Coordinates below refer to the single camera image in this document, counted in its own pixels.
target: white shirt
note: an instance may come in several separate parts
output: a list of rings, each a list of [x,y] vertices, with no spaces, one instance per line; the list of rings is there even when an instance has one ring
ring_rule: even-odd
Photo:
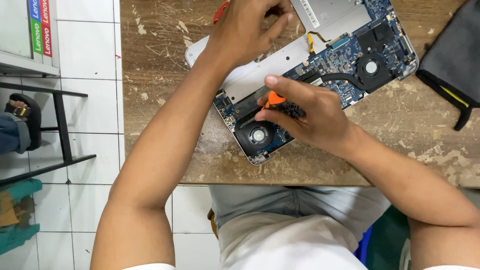
[[[225,223],[218,231],[221,270],[367,270],[353,256],[354,235],[336,220],[321,215],[294,218],[249,213]],[[148,264],[126,270],[174,270]],[[473,270],[437,266],[425,270]]]

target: laptop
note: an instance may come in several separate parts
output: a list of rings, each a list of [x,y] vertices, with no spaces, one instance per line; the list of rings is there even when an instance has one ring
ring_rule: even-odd
[[[346,109],[393,80],[413,74],[418,57],[389,0],[291,0],[305,35],[260,62],[233,70],[213,104],[251,164],[260,165],[295,138],[268,121],[257,122],[256,103],[268,74],[329,88]],[[208,41],[185,52],[192,67]],[[286,101],[292,117],[303,110]]]

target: denim pants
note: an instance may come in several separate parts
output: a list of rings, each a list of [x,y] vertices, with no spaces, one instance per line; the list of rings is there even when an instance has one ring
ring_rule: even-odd
[[[212,210],[219,229],[227,221],[252,212],[292,217],[314,214],[332,217],[356,237],[362,234],[390,207],[375,187],[209,185]]]
[[[0,155],[23,154],[30,142],[27,124],[9,112],[0,112]]]

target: scratched wood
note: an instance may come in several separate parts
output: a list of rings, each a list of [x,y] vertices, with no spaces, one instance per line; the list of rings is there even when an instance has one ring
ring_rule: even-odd
[[[223,0],[123,0],[120,7],[126,152],[188,71],[184,53],[208,35]],[[434,41],[462,0],[392,0],[416,52]],[[304,33],[294,20],[273,50]],[[415,76],[394,81],[347,116],[387,145],[424,162],[452,184],[480,186],[480,110],[461,132],[459,112]],[[251,165],[211,109],[183,184],[369,185],[341,159],[293,142]]]

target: hand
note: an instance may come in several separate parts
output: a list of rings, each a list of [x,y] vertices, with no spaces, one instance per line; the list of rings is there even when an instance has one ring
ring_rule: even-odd
[[[230,0],[213,26],[205,51],[231,68],[247,64],[271,48],[293,18],[292,12],[289,0]],[[262,23],[269,14],[278,19],[263,31]]]
[[[278,124],[292,137],[341,158],[356,151],[361,128],[347,119],[336,92],[276,75],[268,75],[264,82],[272,91],[301,106],[307,115],[292,118],[278,110],[262,110],[255,115],[256,121]],[[258,105],[265,105],[268,94],[258,99]]]

